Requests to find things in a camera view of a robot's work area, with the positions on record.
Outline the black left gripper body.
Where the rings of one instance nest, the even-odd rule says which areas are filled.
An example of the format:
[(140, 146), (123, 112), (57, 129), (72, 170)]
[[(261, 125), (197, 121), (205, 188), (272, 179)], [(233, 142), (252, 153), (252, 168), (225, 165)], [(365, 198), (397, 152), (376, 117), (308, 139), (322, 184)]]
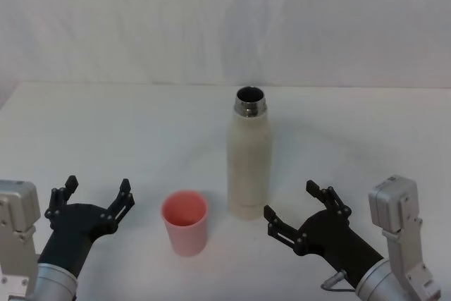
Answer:
[(67, 204), (48, 208), (45, 217), (50, 221), (52, 234), (38, 262), (51, 264), (80, 275), (94, 242), (118, 230), (114, 217), (93, 204)]

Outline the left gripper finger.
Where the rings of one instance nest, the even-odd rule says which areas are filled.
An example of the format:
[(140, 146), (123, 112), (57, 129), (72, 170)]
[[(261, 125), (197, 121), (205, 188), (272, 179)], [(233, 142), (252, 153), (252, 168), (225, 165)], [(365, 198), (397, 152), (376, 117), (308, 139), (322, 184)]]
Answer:
[(49, 210), (62, 210), (77, 187), (78, 180), (75, 175), (71, 175), (62, 188), (53, 188), (51, 190)]
[(106, 209), (105, 216), (103, 217), (106, 229), (105, 233), (115, 233), (119, 223), (134, 205), (135, 200), (131, 193), (130, 181), (124, 178), (117, 197)]

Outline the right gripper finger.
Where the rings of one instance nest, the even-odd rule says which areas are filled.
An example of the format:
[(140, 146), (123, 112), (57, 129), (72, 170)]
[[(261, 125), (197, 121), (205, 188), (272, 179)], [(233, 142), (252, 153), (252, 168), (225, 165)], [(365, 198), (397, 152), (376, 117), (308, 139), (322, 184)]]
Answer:
[(348, 219), (352, 210), (339, 198), (332, 186), (320, 188), (314, 181), (308, 180), (306, 191), (326, 208), (326, 211), (334, 216)]
[(264, 207), (264, 218), (268, 222), (267, 233), (270, 237), (290, 247), (295, 254), (305, 254), (302, 234), (283, 222), (269, 205)]

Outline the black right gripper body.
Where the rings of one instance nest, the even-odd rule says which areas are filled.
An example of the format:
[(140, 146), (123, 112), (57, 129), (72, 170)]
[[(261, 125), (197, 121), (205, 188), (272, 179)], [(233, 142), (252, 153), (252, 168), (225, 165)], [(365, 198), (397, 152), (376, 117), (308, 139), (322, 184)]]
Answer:
[(344, 216), (323, 210), (310, 216), (295, 235), (293, 251), (299, 256), (316, 254), (336, 271), (345, 271), (348, 279), (360, 279), (383, 259), (360, 238)]

